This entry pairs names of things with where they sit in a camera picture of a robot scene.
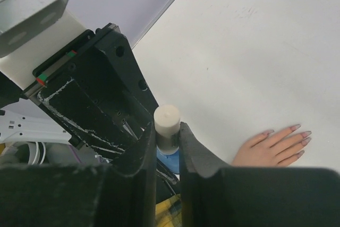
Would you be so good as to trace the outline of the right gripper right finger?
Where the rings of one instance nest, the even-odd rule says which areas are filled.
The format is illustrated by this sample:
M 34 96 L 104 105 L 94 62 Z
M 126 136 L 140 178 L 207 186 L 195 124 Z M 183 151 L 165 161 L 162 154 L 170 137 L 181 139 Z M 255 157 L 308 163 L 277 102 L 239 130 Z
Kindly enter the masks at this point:
M 325 168 L 232 167 L 179 131 L 183 226 L 339 226 L 339 174 Z

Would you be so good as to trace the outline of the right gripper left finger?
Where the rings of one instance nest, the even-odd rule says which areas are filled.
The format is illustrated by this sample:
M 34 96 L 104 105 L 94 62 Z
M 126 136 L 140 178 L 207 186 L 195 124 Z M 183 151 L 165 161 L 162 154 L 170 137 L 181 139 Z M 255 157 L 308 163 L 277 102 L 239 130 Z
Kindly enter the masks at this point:
M 156 132 L 110 164 L 1 166 L 1 226 L 154 226 Z

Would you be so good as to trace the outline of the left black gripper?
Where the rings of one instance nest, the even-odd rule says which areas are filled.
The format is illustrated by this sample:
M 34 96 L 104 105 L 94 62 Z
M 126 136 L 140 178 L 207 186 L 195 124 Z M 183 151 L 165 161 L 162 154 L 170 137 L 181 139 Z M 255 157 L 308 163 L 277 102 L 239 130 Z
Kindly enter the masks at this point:
M 158 103 L 115 24 L 86 30 L 32 74 L 26 98 L 78 142 L 124 175 L 156 178 Z

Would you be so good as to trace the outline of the white nail polish cap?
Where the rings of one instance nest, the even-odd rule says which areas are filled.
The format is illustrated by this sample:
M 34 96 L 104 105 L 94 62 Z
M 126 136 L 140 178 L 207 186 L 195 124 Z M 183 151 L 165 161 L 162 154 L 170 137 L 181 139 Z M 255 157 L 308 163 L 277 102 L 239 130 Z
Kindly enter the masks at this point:
M 159 106 L 154 112 L 157 147 L 165 155 L 179 149 L 180 121 L 180 111 L 173 105 Z

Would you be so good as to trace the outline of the blue nail polish bottle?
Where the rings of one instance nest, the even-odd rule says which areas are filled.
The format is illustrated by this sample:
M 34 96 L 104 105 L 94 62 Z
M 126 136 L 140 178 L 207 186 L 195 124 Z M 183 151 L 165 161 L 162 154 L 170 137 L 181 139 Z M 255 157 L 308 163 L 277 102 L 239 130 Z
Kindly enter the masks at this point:
M 179 166 L 179 150 L 171 155 L 163 154 L 159 149 L 157 150 L 157 158 L 167 166 L 174 174 L 180 173 Z

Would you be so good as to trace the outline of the yellow plaid sleeve forearm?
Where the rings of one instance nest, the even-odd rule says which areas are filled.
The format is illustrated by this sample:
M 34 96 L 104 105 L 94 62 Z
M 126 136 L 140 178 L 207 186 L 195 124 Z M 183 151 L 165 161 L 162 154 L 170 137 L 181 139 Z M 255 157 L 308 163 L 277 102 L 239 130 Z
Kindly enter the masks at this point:
M 182 227 L 181 195 L 177 194 L 156 205 L 155 226 Z

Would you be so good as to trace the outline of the mannequin hand with nails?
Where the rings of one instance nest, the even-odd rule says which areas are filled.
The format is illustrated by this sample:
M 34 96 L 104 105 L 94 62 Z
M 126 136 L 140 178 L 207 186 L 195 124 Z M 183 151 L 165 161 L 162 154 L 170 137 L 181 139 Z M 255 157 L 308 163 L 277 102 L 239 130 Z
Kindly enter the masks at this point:
M 237 151 L 232 166 L 287 167 L 304 154 L 311 131 L 297 133 L 299 124 L 281 131 L 264 131 L 247 140 Z

